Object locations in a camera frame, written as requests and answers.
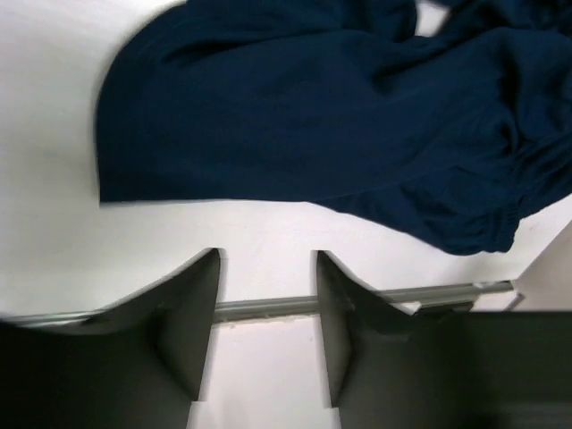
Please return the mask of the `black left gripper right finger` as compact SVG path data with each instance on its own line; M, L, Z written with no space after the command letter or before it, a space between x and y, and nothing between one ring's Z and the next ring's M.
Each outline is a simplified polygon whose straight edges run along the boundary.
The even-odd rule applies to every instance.
M331 403L344 428L568 428L568 311L405 313L316 253Z

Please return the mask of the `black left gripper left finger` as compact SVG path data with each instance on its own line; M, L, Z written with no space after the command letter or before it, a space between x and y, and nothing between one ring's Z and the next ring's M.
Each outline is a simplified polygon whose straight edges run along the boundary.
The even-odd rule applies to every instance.
M81 323L3 321L2 427L186 427L200 393L221 270L212 248Z

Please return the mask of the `navy blue shorts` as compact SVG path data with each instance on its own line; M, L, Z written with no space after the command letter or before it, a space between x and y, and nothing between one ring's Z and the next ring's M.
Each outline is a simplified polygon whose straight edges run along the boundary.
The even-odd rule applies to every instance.
M104 203L309 202L459 256L571 192L571 4L188 1L97 100Z

